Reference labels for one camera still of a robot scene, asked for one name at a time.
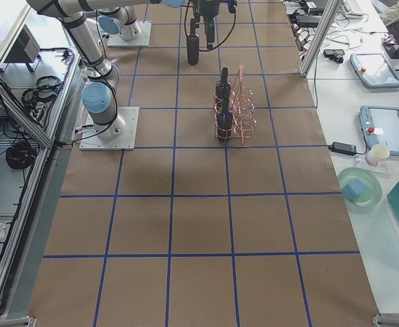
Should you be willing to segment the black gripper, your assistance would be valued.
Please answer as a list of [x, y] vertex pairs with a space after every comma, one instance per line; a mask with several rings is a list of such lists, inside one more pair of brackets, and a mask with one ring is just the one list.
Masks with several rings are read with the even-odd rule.
[[229, 13], [235, 13], [237, 11], [237, 1], [236, 0], [225, 0]]
[[213, 48], [215, 42], [215, 20], [219, 14], [220, 0], [199, 0], [198, 13], [206, 19], [207, 48]]

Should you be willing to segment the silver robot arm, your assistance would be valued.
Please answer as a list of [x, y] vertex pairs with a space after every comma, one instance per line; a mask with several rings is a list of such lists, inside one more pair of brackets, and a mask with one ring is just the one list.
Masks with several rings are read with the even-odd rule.
[[37, 14], [57, 19], [68, 33], [87, 68], [91, 83], [81, 93], [81, 101], [89, 113], [94, 136], [103, 142], [119, 142], [126, 122], [117, 105], [119, 72], [102, 53], [87, 26], [87, 12], [103, 10], [103, 18], [112, 18], [129, 26], [135, 22], [135, 5], [163, 4], [176, 8], [184, 1], [29, 1]]
[[[196, 35], [200, 21], [203, 22], [207, 47], [215, 42], [215, 17], [220, 12], [220, 4], [225, 3], [228, 11], [236, 17], [236, 1], [188, 1], [186, 13], [191, 8], [194, 17], [190, 19], [190, 35]], [[133, 40], [141, 35], [136, 22], [136, 14], [132, 6], [108, 7], [98, 10], [100, 27], [111, 35], [120, 34], [124, 40]]]

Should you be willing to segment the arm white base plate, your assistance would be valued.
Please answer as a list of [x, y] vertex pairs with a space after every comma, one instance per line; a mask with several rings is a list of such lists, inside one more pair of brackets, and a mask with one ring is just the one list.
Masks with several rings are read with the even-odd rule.
[[79, 149], [83, 151], [108, 151], [134, 149], [138, 124], [139, 107], [118, 107], [118, 115], [114, 123], [106, 126], [94, 125], [88, 114], [86, 124], [91, 127], [84, 129]]
[[108, 47], [111, 48], [138, 48], [148, 47], [151, 34], [151, 21], [135, 21], [124, 25], [121, 32], [110, 35]]

